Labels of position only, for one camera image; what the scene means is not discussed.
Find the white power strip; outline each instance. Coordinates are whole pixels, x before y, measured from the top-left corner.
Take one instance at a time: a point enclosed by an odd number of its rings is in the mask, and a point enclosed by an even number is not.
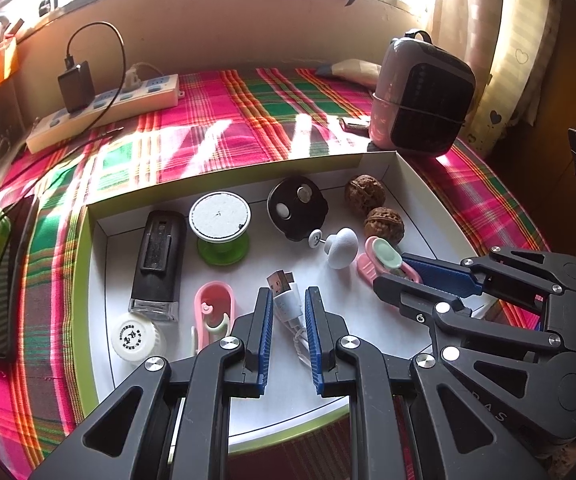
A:
[[[37,153],[60,140],[80,134],[108,106],[117,90],[110,90],[95,97],[94,101],[79,112],[69,114],[66,108],[44,117],[30,132],[26,145]],[[139,88],[121,92],[110,110],[95,124],[104,126],[155,110],[177,106],[179,101],[179,76],[165,75],[142,82]]]

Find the pillow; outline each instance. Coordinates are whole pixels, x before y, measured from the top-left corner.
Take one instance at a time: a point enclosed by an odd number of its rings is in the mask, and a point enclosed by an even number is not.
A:
[[[338,77],[353,83],[375,90],[381,65],[362,61],[360,59],[346,59],[335,64],[320,66],[315,75],[320,77]]]

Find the blue gripper pad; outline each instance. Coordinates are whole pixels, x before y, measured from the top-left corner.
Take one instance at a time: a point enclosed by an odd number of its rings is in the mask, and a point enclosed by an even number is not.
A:
[[[308,350],[310,351],[310,368],[312,368],[312,382],[315,384],[317,394],[324,392],[324,376],[321,370],[321,343],[315,322],[315,313],[312,309],[310,291],[306,290],[304,299],[304,317],[306,318],[306,333],[308,335]]]
[[[404,261],[419,273],[424,285],[449,292],[460,298],[480,296],[483,293],[483,287],[474,281],[467,270],[449,269],[408,258],[404,258]]]
[[[268,366],[270,364],[270,340],[273,335],[273,293],[268,290],[266,297],[266,310],[264,312],[264,324],[261,329],[261,339],[259,343],[259,375],[257,377],[257,387],[261,395],[266,390],[268,384]]]

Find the black cable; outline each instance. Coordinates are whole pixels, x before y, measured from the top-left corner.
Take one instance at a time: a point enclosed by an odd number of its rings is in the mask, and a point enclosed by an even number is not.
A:
[[[79,146],[77,146],[76,148],[73,148],[72,150],[70,150],[68,153],[66,153],[64,156],[62,156],[62,158],[60,158],[54,165],[52,165],[50,168],[48,168],[47,170],[45,170],[38,178],[37,180],[35,180],[34,182],[37,183],[39,182],[41,179],[43,179],[44,176],[46,176],[48,173],[50,173],[56,166],[58,166],[59,164],[61,164],[62,162],[64,162],[66,159],[70,158],[72,155],[74,155],[76,152],[78,152],[81,148],[83,148],[84,146],[87,146],[93,142],[98,142],[99,140],[101,140],[103,137],[109,135],[109,134],[113,134],[113,133],[117,133],[122,131],[123,128],[116,128],[114,130],[110,130],[108,133],[105,133],[103,135],[101,135],[100,137],[95,137],[94,139],[88,139],[85,142],[82,142]],[[66,170],[62,171],[59,176],[54,179],[50,185],[44,189],[44,192],[48,191],[56,182],[59,181],[59,177],[61,177],[64,173],[66,173],[66,171],[68,171],[70,168],[66,168]],[[2,213],[0,215],[0,222],[8,215],[8,213],[10,211],[12,211],[15,207],[17,207],[19,204],[21,204],[21,201],[23,199],[25,199],[28,196],[28,193],[30,193],[31,189],[29,189],[27,192],[24,193],[23,196],[21,196],[20,198],[18,198],[15,202],[13,202],[10,205],[7,205],[5,208],[2,209]]]
[[[76,137],[79,137],[80,135],[84,134],[85,132],[87,132],[89,129],[91,129],[93,126],[95,126],[95,124],[97,124],[97,122],[107,113],[108,110],[110,110],[110,107],[114,104],[114,102],[116,101],[116,99],[119,97],[119,94],[122,91],[122,88],[124,86],[124,83],[126,82],[126,70],[127,70],[127,62],[126,62],[126,48],[124,46],[124,39],[122,38],[122,35],[119,33],[119,31],[117,30],[117,28],[112,25],[111,23],[108,22],[91,22],[88,23],[87,25],[84,25],[83,27],[78,28],[78,30],[76,30],[73,35],[70,37],[70,39],[68,40],[68,45],[66,46],[66,59],[70,58],[70,44],[72,43],[72,39],[79,33],[81,32],[83,29],[87,28],[87,27],[91,27],[92,25],[106,25],[108,27],[110,27],[113,32],[117,35],[117,39],[119,40],[119,45],[121,46],[122,49],[122,62],[123,62],[123,70],[122,70],[122,79],[121,82],[119,83],[119,88],[117,89],[117,92],[114,94],[114,97],[111,99],[111,101],[108,103],[108,105],[106,106],[106,108],[104,108],[104,110],[95,118],[94,121],[92,121],[88,126],[85,127],[84,130],[81,131],[80,134],[77,134]],[[30,168],[36,166],[37,164],[39,164],[42,160],[45,160],[46,158],[48,158],[49,156],[52,156],[53,154],[55,154],[56,152],[58,152],[59,150],[63,149],[63,145],[57,145],[55,146],[52,150],[50,150],[48,153],[44,153],[41,157],[39,157],[37,160],[34,160],[31,164],[29,164],[28,166],[24,167],[21,171],[19,171],[18,173],[16,173],[14,176],[6,178],[5,179],[5,184],[10,184],[11,182],[14,182],[15,180],[18,179],[18,177],[20,177],[21,175],[23,175],[25,172],[27,172],[28,170],[30,170]]]
[[[78,133],[77,135],[74,136],[74,138],[80,137],[82,136],[85,132],[87,132],[89,129],[91,129],[93,126],[95,126],[95,124],[97,124],[97,122],[107,113],[108,110],[110,110],[110,107],[114,104],[114,102],[116,101],[116,99],[119,97],[119,94],[122,91],[122,88],[124,86],[124,82],[126,82],[126,47],[124,46],[124,39],[122,38],[122,35],[119,33],[119,30],[117,30],[117,28],[112,24],[112,23],[108,23],[108,22],[91,22],[91,23],[87,23],[85,25],[83,25],[82,27],[79,27],[70,37],[70,39],[68,40],[68,44],[66,45],[66,60],[67,59],[71,59],[70,56],[70,44],[72,43],[73,38],[79,34],[82,30],[84,30],[85,28],[88,27],[92,27],[93,25],[105,25],[107,27],[110,27],[113,32],[116,34],[117,39],[119,40],[119,44],[121,46],[122,49],[122,63],[123,63],[123,70],[122,70],[122,79],[121,82],[119,83],[119,88],[117,89],[117,92],[114,93],[113,98],[110,100],[110,102],[106,105],[106,108],[104,108],[104,110],[86,127],[84,128],[80,133]],[[90,144],[91,142],[96,142],[100,139],[100,137],[95,137],[94,139],[89,139],[86,142],[82,142],[79,146],[77,146],[76,148],[70,150],[68,153],[66,153],[66,155],[62,156],[62,158],[60,158],[55,164],[53,164],[50,168],[48,168],[47,170],[45,170],[38,179],[35,180],[35,183],[39,182],[41,179],[43,179],[44,176],[46,176],[50,171],[53,170],[53,168],[59,164],[61,164],[64,160],[66,160],[67,158],[69,158],[70,156],[72,156],[75,152],[77,152],[78,150],[80,150],[81,148],[83,148],[84,146],[87,146],[88,144]],[[33,166],[36,166],[38,163],[40,163],[42,160],[46,159],[47,157],[53,155],[54,153],[56,153],[57,151],[61,150],[63,147],[62,146],[57,146],[55,148],[53,148],[52,150],[50,150],[50,152],[45,153],[44,155],[42,155],[41,157],[39,157],[37,160],[33,161],[32,164],[29,164],[28,166],[24,167],[21,171],[19,171],[17,174],[15,174],[14,176],[12,176],[11,178],[7,178],[5,183],[9,184],[11,182],[13,182],[14,180],[16,180],[18,177],[20,177],[22,174],[24,174],[25,172],[27,172],[30,168],[32,168]],[[55,179],[52,181],[52,184],[54,184],[58,179]],[[48,191],[50,189],[50,187],[52,187],[52,184],[50,184],[50,186],[48,186],[44,192]],[[16,202],[12,203],[9,206],[6,206],[4,209],[2,209],[2,213],[0,215],[0,222],[6,217],[6,215],[12,211],[17,205],[19,205],[21,203],[21,201],[28,195],[28,192],[25,193],[22,197],[20,197],[19,199],[17,199]]]

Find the usb cable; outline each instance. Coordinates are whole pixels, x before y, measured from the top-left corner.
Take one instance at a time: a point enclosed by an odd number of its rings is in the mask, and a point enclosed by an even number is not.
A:
[[[310,367],[308,336],[303,317],[302,300],[292,272],[278,270],[267,278],[273,291],[274,316],[292,333],[292,342],[299,361]]]

